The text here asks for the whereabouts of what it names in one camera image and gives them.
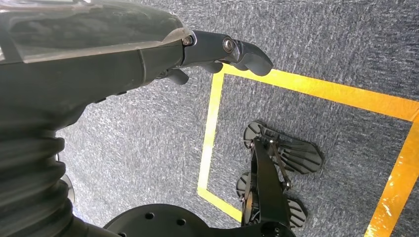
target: robotic hand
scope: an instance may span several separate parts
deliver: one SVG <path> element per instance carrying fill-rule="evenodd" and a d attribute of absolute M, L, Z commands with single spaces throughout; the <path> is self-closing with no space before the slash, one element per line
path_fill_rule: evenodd
<path fill-rule="evenodd" d="M 68 187 L 60 181 L 65 165 L 55 161 L 64 149 L 56 131 L 110 95 L 154 79 L 184 84 L 182 68 L 216 73 L 222 63 L 260 76 L 272 68 L 255 45 L 191 31 L 176 16 L 153 8 L 107 0 L 0 0 L 0 236 L 118 237 L 72 215 Z M 158 213 L 165 218 L 144 222 L 157 220 Z M 129 215 L 122 223 L 144 228 L 136 235 L 293 236 L 275 222 L 211 229 L 196 215 L 167 205 Z M 188 227 L 171 222 L 176 216 L 187 219 Z"/>

